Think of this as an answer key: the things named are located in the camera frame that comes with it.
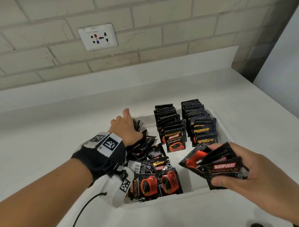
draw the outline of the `electrical outlet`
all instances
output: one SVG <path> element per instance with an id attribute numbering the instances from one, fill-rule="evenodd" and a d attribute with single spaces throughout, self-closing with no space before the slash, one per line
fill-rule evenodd
<path id="1" fill-rule="evenodd" d="M 79 28 L 79 35 L 88 51 L 117 46 L 112 24 Z"/>

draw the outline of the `black wrist strap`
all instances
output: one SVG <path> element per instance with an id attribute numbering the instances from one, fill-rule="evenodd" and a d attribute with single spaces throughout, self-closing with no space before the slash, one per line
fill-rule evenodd
<path id="1" fill-rule="evenodd" d="M 125 157 L 126 147 L 122 139 L 114 133 L 101 132 L 81 145 L 71 158 L 86 165 L 95 181 L 105 174 L 112 177 Z"/>

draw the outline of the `person's right arm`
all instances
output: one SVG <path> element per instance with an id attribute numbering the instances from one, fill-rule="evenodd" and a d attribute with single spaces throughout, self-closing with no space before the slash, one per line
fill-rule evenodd
<path id="1" fill-rule="evenodd" d="M 221 144 L 212 144 L 214 150 Z M 264 211 L 299 225 L 299 185 L 261 154 L 230 143 L 243 164 L 249 168 L 247 180 L 218 176 L 212 184 L 239 193 Z"/>

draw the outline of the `black cable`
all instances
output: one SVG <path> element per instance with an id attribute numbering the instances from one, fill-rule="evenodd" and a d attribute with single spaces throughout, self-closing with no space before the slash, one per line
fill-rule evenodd
<path id="1" fill-rule="evenodd" d="M 83 212 L 83 210 L 84 210 L 84 208 L 94 199 L 94 198 L 96 198 L 96 197 L 98 197 L 98 196 L 105 196 L 105 195 L 107 195 L 107 192 L 103 192 L 103 193 L 99 193 L 99 194 L 97 194 L 97 195 L 95 195 L 94 197 L 92 197 L 85 205 L 84 205 L 84 207 L 81 209 L 81 211 L 80 211 L 80 213 L 78 214 L 78 216 L 77 216 L 77 218 L 76 218 L 76 220 L 75 220 L 75 222 L 74 222 L 74 224 L 73 224 L 73 227 L 75 227 L 75 225 L 76 225 L 76 223 L 77 223 L 77 221 L 78 221 L 78 219 L 79 219 L 79 217 L 80 217 L 80 215 L 81 215 L 81 213 Z"/>

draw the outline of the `fingernail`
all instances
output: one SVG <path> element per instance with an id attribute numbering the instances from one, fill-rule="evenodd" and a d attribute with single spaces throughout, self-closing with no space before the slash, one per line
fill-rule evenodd
<path id="1" fill-rule="evenodd" d="M 211 180 L 211 183 L 212 183 L 212 185 L 214 185 L 214 186 L 221 186 L 221 182 L 220 182 L 220 180 L 217 179 L 217 178 L 213 178 L 213 179 Z"/>

